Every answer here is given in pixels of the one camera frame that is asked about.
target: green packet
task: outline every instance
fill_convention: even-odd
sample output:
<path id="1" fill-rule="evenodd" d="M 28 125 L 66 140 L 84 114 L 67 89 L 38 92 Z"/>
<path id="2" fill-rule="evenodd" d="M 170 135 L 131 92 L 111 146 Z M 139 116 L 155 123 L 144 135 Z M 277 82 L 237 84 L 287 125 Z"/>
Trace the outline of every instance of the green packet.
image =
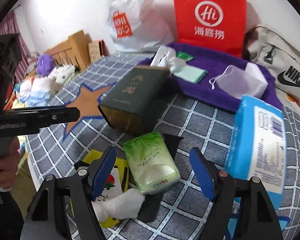
<path id="1" fill-rule="evenodd" d="M 180 179 L 180 173 L 160 132 L 127 141 L 123 144 L 123 150 L 142 193 L 155 194 Z"/>
<path id="2" fill-rule="evenodd" d="M 190 54 L 187 54 L 187 53 L 185 53 L 185 52 L 182 52 L 182 51 L 179 51 L 179 52 L 177 53 L 177 57 L 178 57 L 178 58 L 181 58 L 181 59 L 184 59 L 186 62 L 188 62 L 188 61 L 194 59 L 193 56 L 191 56 Z"/>

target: wooden bed frame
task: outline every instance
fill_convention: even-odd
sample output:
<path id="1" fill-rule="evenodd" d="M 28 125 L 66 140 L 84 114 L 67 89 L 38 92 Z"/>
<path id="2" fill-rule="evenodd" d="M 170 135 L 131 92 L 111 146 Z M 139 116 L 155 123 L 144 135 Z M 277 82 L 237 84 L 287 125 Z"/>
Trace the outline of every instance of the wooden bed frame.
<path id="1" fill-rule="evenodd" d="M 88 51 L 89 37 L 83 30 L 68 37 L 66 41 L 56 45 L 44 53 L 51 55 L 57 64 L 71 64 L 85 70 L 90 64 Z"/>

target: star-shaped cutout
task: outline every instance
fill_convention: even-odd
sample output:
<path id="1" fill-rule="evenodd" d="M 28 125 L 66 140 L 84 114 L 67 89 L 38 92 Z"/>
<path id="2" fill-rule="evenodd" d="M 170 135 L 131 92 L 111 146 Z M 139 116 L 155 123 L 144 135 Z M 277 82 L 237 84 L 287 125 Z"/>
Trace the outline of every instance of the star-shaped cutout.
<path id="1" fill-rule="evenodd" d="M 108 85 L 93 91 L 86 85 L 81 85 L 77 98 L 66 104 L 66 107 L 78 108 L 80 111 L 80 117 L 76 122 L 66 124 L 63 140 L 72 131 L 72 129 L 81 122 L 82 119 L 103 118 L 98 109 L 100 97 L 112 86 L 113 85 Z"/>

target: white circle logo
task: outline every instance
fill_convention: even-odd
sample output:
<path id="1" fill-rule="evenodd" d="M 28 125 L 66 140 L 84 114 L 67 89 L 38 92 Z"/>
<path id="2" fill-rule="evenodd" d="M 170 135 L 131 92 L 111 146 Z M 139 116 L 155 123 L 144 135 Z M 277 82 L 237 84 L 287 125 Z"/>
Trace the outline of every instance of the white circle logo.
<path id="1" fill-rule="evenodd" d="M 207 27 L 215 27 L 223 20 L 223 11 L 219 5 L 212 1 L 203 1 L 194 10 L 197 20 Z"/>

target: screw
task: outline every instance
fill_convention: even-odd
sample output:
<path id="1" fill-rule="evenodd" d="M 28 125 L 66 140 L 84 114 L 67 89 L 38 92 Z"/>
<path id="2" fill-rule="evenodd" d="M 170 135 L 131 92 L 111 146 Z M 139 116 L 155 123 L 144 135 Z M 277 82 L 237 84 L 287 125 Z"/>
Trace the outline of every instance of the screw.
<path id="1" fill-rule="evenodd" d="M 228 172 L 226 172 L 226 171 L 219 171 L 219 175 L 221 177 L 226 177 L 226 176 L 228 176 Z"/>
<path id="2" fill-rule="evenodd" d="M 253 181 L 254 183 L 259 183 L 259 182 L 260 182 L 260 179 L 259 179 L 258 177 L 253 177 L 253 178 L 252 178 L 252 181 Z"/>
<path id="3" fill-rule="evenodd" d="M 85 169 L 79 170 L 78 174 L 79 174 L 79 176 L 84 176 L 87 174 L 87 170 L 85 170 Z"/>
<path id="4" fill-rule="evenodd" d="M 46 177 L 46 181 L 50 181 L 50 180 L 52 180 L 53 179 L 53 175 L 52 174 L 50 174 L 50 175 L 48 175 L 47 177 Z"/>

